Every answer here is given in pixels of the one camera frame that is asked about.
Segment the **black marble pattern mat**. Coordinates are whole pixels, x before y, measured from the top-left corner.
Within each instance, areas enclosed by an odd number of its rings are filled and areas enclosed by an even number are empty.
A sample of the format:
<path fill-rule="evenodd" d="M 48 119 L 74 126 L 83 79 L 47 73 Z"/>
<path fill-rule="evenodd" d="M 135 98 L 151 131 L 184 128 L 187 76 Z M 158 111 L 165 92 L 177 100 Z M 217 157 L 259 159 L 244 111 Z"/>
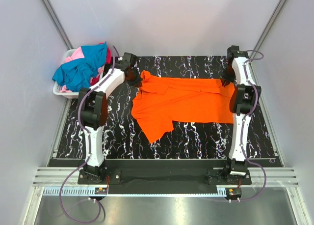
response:
<path fill-rule="evenodd" d="M 142 56 L 135 67 L 158 77 L 219 79 L 225 56 Z M 174 130 L 150 144 L 131 115 L 137 88 L 122 84 L 108 98 L 108 120 L 103 132 L 107 159 L 225 159 L 229 155 L 233 126 L 221 123 L 173 122 Z M 85 139 L 77 120 L 77 100 L 67 111 L 58 159 L 85 158 Z M 247 140 L 248 158 L 275 160 L 260 105 L 252 116 Z"/>

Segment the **aluminium front rail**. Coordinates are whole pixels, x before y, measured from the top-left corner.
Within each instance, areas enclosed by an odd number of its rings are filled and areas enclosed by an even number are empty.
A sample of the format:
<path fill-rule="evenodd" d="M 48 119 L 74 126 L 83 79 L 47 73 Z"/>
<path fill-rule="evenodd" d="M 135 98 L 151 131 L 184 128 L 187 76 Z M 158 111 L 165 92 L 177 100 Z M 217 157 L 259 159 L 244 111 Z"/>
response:
<path fill-rule="evenodd" d="M 33 186 L 61 186 L 74 168 L 39 168 L 33 181 Z M 206 176 L 213 173 L 202 168 L 124 168 L 108 169 L 109 183 L 122 185 L 127 182 L 200 182 L 209 185 L 237 186 L 239 179 L 222 179 L 222 176 Z M 297 187 L 298 180 L 292 168 L 265 168 L 266 186 Z M 87 174 L 74 172 L 66 181 L 66 185 L 89 184 Z M 91 179 L 90 184 L 99 179 Z M 261 169 L 249 168 L 249 175 L 241 179 L 241 186 L 261 187 L 264 184 L 264 174 Z"/>

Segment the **blue t shirt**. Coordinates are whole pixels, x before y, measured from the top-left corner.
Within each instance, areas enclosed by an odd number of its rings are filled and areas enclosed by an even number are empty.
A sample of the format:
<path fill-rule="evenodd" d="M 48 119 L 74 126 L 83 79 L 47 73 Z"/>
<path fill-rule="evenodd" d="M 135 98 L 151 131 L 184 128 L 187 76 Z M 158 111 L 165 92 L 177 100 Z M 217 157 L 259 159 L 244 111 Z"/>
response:
<path fill-rule="evenodd" d="M 91 79 L 97 77 L 99 68 L 107 61 L 107 44 L 81 46 L 78 48 L 83 57 L 75 58 L 60 65 L 52 80 L 61 87 L 65 86 L 71 92 L 81 88 L 89 88 Z"/>

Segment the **orange t shirt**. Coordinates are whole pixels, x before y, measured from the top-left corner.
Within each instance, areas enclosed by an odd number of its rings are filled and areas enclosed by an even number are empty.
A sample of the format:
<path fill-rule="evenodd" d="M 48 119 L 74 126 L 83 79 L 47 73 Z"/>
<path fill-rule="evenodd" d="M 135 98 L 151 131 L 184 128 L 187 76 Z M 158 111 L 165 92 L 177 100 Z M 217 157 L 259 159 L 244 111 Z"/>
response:
<path fill-rule="evenodd" d="M 142 71 L 131 114 L 150 143 L 174 129 L 173 122 L 232 124 L 232 84 L 219 79 L 157 77 Z"/>

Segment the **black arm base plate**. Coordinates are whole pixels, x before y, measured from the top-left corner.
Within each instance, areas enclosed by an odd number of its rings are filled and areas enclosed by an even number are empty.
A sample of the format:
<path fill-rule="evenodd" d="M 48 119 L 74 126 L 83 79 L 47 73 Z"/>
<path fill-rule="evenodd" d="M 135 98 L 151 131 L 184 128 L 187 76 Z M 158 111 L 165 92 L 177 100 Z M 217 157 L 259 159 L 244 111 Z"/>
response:
<path fill-rule="evenodd" d="M 222 168 L 111 168 L 105 176 L 96 177 L 83 170 L 79 172 L 79 184 L 126 184 L 129 182 L 200 182 L 209 185 L 246 186 L 252 184 L 251 175 L 228 176 Z"/>

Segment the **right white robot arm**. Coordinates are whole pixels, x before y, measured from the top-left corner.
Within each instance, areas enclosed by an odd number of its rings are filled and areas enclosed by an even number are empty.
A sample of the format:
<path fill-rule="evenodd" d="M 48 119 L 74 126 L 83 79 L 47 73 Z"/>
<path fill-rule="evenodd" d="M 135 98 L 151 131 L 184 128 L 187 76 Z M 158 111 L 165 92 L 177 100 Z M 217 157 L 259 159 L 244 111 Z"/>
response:
<path fill-rule="evenodd" d="M 232 145 L 227 162 L 222 171 L 222 178 L 227 184 L 237 184 L 249 178 L 247 139 L 252 114 L 255 111 L 261 87 L 253 81 L 249 65 L 251 60 L 247 51 L 231 45 L 227 49 L 227 68 L 221 76 L 224 87 L 235 88 L 229 109 L 233 114 Z"/>

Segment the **light pink t shirt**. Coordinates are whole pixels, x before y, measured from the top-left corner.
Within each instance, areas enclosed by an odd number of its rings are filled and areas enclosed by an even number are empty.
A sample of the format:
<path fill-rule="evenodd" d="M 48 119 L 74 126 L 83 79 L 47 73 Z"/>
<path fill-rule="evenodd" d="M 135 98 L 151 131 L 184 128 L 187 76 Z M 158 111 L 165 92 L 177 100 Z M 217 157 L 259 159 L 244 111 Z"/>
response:
<path fill-rule="evenodd" d="M 82 52 L 81 47 L 67 51 L 67 53 L 65 54 L 64 63 L 70 62 L 70 61 L 72 61 L 74 59 L 78 59 L 78 58 L 84 58 L 84 54 Z M 91 80 L 90 80 L 91 85 L 95 85 L 103 77 L 104 67 L 105 67 L 104 65 L 102 67 L 100 67 L 98 69 L 97 76 L 91 78 Z M 65 85 L 59 86 L 58 84 L 56 84 L 55 90 L 57 93 L 61 93 L 61 94 L 72 92 L 72 91 L 68 90 Z"/>

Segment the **white plastic laundry basket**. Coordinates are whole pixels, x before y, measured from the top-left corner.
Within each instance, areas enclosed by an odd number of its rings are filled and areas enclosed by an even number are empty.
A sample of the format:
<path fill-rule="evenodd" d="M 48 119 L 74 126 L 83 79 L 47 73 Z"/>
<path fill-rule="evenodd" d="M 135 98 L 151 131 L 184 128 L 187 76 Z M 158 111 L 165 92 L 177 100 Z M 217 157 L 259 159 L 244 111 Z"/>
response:
<path fill-rule="evenodd" d="M 77 97 L 78 97 L 79 91 L 78 91 L 78 92 L 71 92 L 71 93 L 63 93 L 63 94 L 57 93 L 56 90 L 55 90 L 56 84 L 57 84 L 57 82 L 54 82 L 54 87 L 53 87 L 53 93 L 54 93 L 54 94 L 64 96 L 64 97 L 66 97 L 66 98 L 68 98 L 68 99 L 74 99 L 74 98 L 77 98 Z"/>

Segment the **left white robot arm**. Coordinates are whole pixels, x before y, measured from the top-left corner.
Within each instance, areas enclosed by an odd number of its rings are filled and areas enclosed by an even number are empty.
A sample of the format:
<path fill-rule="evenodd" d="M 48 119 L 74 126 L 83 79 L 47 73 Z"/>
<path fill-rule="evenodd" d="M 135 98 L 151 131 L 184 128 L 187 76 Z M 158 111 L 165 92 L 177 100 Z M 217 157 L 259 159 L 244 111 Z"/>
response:
<path fill-rule="evenodd" d="M 80 177 L 89 178 L 96 184 L 108 178 L 102 147 L 103 129 L 108 119 L 107 98 L 122 83 L 140 84 L 141 77 L 134 68 L 137 57 L 130 60 L 119 57 L 98 83 L 82 88 L 78 96 L 78 122 L 84 132 L 86 155 L 79 166 Z"/>

